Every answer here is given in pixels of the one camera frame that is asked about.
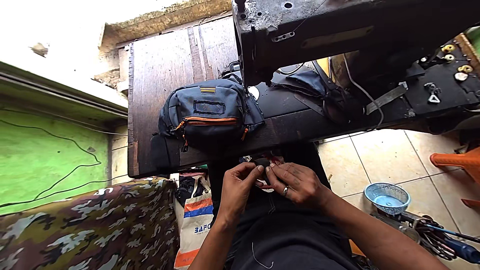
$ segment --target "camouflage fabric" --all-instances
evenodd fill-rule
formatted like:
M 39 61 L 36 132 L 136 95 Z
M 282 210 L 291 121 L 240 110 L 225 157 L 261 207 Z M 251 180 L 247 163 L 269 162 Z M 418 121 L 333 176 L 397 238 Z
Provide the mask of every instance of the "camouflage fabric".
M 149 177 L 0 217 L 0 270 L 173 269 L 174 189 Z

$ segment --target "orange plastic stool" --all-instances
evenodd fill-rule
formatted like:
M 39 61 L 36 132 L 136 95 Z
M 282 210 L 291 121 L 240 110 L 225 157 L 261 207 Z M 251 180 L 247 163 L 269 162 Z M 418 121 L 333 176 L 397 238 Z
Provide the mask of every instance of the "orange plastic stool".
M 434 153 L 430 156 L 430 161 L 435 166 L 457 166 L 463 168 L 475 182 L 480 184 L 480 147 L 465 154 Z M 480 206 L 480 201 L 462 199 L 462 202 L 470 208 Z

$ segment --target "ring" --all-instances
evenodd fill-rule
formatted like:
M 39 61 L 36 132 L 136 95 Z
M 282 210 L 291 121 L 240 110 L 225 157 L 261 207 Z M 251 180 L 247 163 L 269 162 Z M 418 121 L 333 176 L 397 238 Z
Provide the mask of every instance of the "ring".
M 283 193 L 282 193 L 283 197 L 285 197 L 287 195 L 287 191 L 288 191 L 288 186 L 285 186 L 285 188 L 283 189 Z

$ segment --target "waist bag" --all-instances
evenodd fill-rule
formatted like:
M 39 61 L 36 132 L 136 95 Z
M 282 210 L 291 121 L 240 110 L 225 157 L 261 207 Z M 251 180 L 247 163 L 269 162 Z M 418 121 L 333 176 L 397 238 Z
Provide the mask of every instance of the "waist bag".
M 183 152 L 188 146 L 215 152 L 244 140 L 264 117 L 239 80 L 231 75 L 175 89 L 160 111 L 160 134 L 182 140 Z

